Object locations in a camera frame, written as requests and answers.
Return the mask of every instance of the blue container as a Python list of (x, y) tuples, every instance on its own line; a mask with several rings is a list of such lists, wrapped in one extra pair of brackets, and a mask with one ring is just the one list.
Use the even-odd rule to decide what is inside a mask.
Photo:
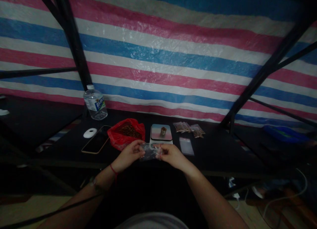
[(272, 126), (266, 125), (263, 127), (263, 129), (268, 134), (270, 134), (271, 136), (275, 137), (276, 139), (282, 142), (303, 143), (310, 140), (304, 134), (297, 133), (288, 127), (272, 127)]

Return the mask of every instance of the blue stripe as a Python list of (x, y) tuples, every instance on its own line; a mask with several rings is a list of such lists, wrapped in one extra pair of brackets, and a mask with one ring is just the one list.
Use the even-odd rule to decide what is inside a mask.
[[(297, 42), (294, 47), (287, 53), (287, 57), (293, 56), (304, 48), (308, 47), (309, 43)], [(317, 49), (311, 51), (305, 56), (301, 57), (300, 60), (305, 61), (307, 63), (317, 65)]]
[(220, 15), (266, 16), (272, 20), (295, 21), (300, 4), (291, 0), (160, 0), (180, 7)]
[(306, 105), (310, 107), (315, 107), (315, 108), (317, 107), (317, 99), (313, 97), (286, 92), (286, 91), (282, 91), (282, 90), (278, 90), (278, 89), (274, 89), (270, 87), (260, 86), (254, 94), (277, 99), (277, 100), (302, 104), (302, 105)]
[(273, 118), (253, 117), (253, 116), (237, 114), (235, 116), (235, 119), (242, 120), (249, 123), (255, 123), (255, 124), (264, 124), (264, 125), (270, 124), (274, 126), (311, 129), (311, 126), (302, 122), (293, 122), (293, 121), (273, 119)]
[[(62, 30), (0, 18), (0, 36), (23, 39), (51, 45), (68, 47)], [(171, 66), (191, 67), (206, 71), (234, 74), (253, 78), (260, 65), (231, 61), (218, 57), (184, 54), (161, 49), (152, 49), (126, 42), (80, 34), (86, 51), (122, 56), (141, 61)]]
[(0, 36), (69, 48), (63, 30), (0, 18)]
[[(7, 82), (18, 82), (23, 84), (35, 84), (45, 87), (64, 88), (83, 91), (83, 87), (80, 81), (65, 80), (60, 78), (51, 78), (43, 76), (31, 76), (31, 77), (17, 77), (10, 79), (2, 79)], [(125, 97), (131, 97), (135, 99), (145, 100), (164, 100), (171, 103), (190, 103), (195, 105), (202, 105), (219, 109), (230, 109), (233, 105), (231, 101), (211, 99), (196, 95), (180, 95), (167, 92), (155, 92), (140, 89), (133, 89), (128, 87), (107, 85), (94, 83), (97, 90), (104, 94), (120, 95)]]

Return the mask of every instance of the red plastic bag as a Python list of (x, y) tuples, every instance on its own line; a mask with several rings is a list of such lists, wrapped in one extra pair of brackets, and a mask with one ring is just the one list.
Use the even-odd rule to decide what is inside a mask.
[(111, 127), (108, 131), (111, 145), (122, 151), (131, 142), (141, 139), (145, 141), (145, 128), (143, 123), (138, 123), (134, 118), (127, 118)]

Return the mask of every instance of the phone screen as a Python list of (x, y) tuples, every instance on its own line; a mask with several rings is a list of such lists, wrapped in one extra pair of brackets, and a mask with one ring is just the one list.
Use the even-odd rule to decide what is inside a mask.
[(98, 153), (109, 138), (107, 134), (109, 128), (110, 127), (103, 126), (96, 135), (92, 137), (87, 145), (84, 146), (82, 152)]

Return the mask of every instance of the desk surface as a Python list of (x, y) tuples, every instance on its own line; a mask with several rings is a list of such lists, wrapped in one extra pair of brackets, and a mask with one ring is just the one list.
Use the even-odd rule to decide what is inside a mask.
[(84, 107), (6, 96), (5, 99), (0, 99), (0, 109), (10, 112), (0, 116), (0, 121), (33, 150), (77, 119), (83, 113)]
[[(195, 156), (186, 157), (206, 175), (262, 178), (267, 174), (267, 168), (263, 163), (258, 158), (252, 158), (224, 129), (219, 127), (219, 124), (110, 109), (108, 113), (109, 115), (102, 121), (88, 117), (49, 149), (38, 154), (35, 161), (51, 166), (106, 167), (120, 152), (108, 142), (97, 155), (82, 153), (81, 149), (89, 141), (83, 138), (84, 132), (92, 127), (100, 129), (103, 125), (113, 126), (126, 118), (135, 118), (145, 125), (146, 142), (150, 140), (151, 125), (154, 123), (171, 126), (173, 143), (178, 148), (180, 148), (179, 137), (190, 138)], [(191, 133), (176, 133), (172, 123), (179, 121), (186, 121), (190, 125), (198, 123), (206, 132), (204, 139), (195, 139)], [(136, 162), (134, 165), (170, 167), (167, 163), (158, 160)]]
[(317, 155), (317, 146), (305, 149), (303, 145), (281, 142), (262, 128), (235, 126), (234, 133), (265, 165), (274, 170), (298, 165)]

